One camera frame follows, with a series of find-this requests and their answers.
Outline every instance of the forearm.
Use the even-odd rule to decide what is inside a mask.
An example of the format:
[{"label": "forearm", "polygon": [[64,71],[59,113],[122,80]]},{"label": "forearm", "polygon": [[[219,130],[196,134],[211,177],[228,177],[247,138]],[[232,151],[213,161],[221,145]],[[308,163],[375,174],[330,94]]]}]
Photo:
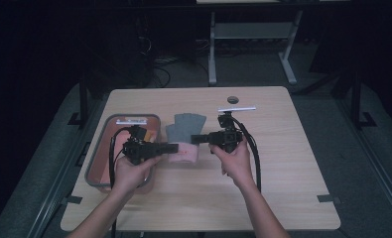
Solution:
[{"label": "forearm", "polygon": [[255,183],[240,187],[257,238],[290,237]]},{"label": "forearm", "polygon": [[68,237],[103,237],[128,199],[108,194]]}]

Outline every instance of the gray floor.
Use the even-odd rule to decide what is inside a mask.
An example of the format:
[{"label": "gray floor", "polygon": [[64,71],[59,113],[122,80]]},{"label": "gray floor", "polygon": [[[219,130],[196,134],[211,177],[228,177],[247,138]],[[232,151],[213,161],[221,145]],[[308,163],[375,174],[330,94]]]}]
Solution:
[{"label": "gray floor", "polygon": [[[277,56],[283,46],[284,42],[254,42],[247,44],[245,49],[249,51],[241,55],[217,58],[217,86],[282,85],[296,91],[324,76],[309,72],[316,46],[295,45],[290,62],[299,83],[290,85]],[[162,66],[171,74],[167,87],[207,86],[206,65],[207,56],[202,56],[197,58],[197,63],[181,60]],[[156,73],[161,80],[166,80],[162,71]],[[292,237],[392,237],[392,205],[358,141],[357,131],[343,113],[342,106],[348,105],[349,98],[334,100],[329,95],[332,86],[333,83],[329,83],[309,95],[293,96],[293,101],[328,190],[339,199],[335,207],[341,227],[335,231],[290,231],[290,234]],[[362,92],[362,111],[370,113],[377,127],[364,128],[361,135],[369,141],[392,178],[392,121],[375,93],[365,86]],[[78,129],[67,124],[71,114],[79,110],[78,88],[71,90],[0,217],[0,237],[67,235],[60,229],[65,211],[61,201],[72,190],[80,170],[74,164],[83,159],[82,149],[92,139],[105,102],[106,98],[90,99],[89,121],[83,129]],[[58,192],[51,195],[51,187],[57,179],[60,180],[55,184]],[[46,210],[48,216],[39,216]],[[36,217],[46,218],[41,221]],[[139,233],[117,234],[117,237],[139,236]],[[148,232],[144,237],[181,238],[197,237],[197,234]],[[207,232],[204,237],[254,236],[250,232]]]}]

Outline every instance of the wooden table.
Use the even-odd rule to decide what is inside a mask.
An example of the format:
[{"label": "wooden table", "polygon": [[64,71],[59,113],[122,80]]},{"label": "wooden table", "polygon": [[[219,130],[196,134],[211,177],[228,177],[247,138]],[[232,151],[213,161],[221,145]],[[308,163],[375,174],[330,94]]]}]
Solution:
[{"label": "wooden table", "polygon": [[[286,229],[326,230],[340,225],[332,202],[319,202],[328,194],[291,97],[284,87],[208,87],[129,89],[111,92],[72,192],[82,197],[69,203],[63,230],[74,229],[106,196],[84,180],[89,159],[105,120],[112,114],[149,114],[165,126],[174,115],[197,113],[207,120],[202,132],[221,130],[217,108],[229,106],[228,96],[239,98],[238,106],[257,110],[234,112],[258,144],[263,195]],[[221,174],[220,161],[207,144],[199,147],[193,164],[157,164],[155,185],[148,194],[136,194],[118,216],[117,229],[127,231],[242,231],[252,230],[243,197],[231,178]]]}]

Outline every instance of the hand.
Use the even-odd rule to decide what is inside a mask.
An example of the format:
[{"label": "hand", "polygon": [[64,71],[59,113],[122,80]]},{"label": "hand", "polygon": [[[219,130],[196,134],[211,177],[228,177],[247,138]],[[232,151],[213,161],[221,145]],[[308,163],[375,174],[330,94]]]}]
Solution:
[{"label": "hand", "polygon": [[128,200],[133,196],[135,189],[149,174],[150,168],[157,164],[162,157],[146,160],[134,166],[126,157],[119,158],[116,162],[115,184],[111,193]]},{"label": "hand", "polygon": [[243,185],[254,183],[251,173],[250,154],[247,148],[247,140],[242,137],[242,141],[230,154],[221,150],[218,146],[208,145],[222,162],[222,174],[228,174],[235,185],[241,188]]}]

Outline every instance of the dark background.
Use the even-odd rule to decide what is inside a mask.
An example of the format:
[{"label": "dark background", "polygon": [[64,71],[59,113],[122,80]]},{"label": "dark background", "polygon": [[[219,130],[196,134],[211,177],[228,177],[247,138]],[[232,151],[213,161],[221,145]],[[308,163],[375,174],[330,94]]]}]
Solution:
[{"label": "dark background", "polygon": [[[315,71],[343,66],[359,71],[392,116],[392,4],[354,3],[338,10],[306,11],[297,41],[321,42]],[[144,87],[152,64],[137,51],[137,36],[150,37],[158,50],[188,57],[192,40],[208,39],[206,12],[148,16],[148,25],[136,30],[134,16],[77,16],[63,1],[0,0],[0,212],[81,77],[87,78],[93,97],[115,87]],[[127,54],[119,54],[119,49]]]}]

